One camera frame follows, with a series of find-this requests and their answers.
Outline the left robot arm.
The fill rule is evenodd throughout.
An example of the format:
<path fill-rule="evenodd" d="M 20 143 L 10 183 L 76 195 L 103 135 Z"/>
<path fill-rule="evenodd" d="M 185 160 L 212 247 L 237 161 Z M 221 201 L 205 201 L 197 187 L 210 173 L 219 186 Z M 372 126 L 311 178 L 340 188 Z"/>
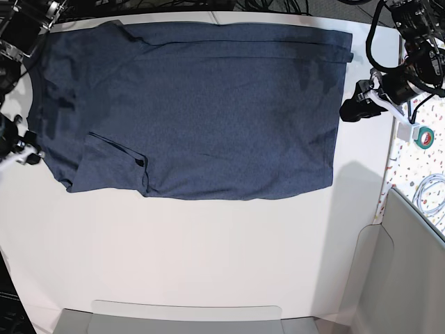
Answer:
<path fill-rule="evenodd" d="M 372 55 L 372 43 L 383 9 L 387 9 L 404 40 L 405 58 L 386 67 Z M 379 1 L 375 7 L 365 51 L 371 78 L 358 81 L 353 96 L 340 108 L 344 122 L 372 118 L 394 107 L 397 111 L 423 93 L 444 97 L 443 1 Z"/>

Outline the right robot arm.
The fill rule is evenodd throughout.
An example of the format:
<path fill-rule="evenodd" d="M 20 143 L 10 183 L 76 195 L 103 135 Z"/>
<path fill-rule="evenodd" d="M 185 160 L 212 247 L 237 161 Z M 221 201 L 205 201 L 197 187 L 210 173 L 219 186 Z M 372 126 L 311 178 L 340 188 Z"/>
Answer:
<path fill-rule="evenodd" d="M 44 50 L 49 32 L 66 7 L 66 1 L 15 1 L 1 20 L 1 104 L 37 64 L 39 58 L 22 69 L 25 59 Z M 44 157 L 35 133 L 19 134 L 22 121 L 19 114 L 13 119 L 1 114 L 1 170 L 14 163 L 35 165 Z"/>

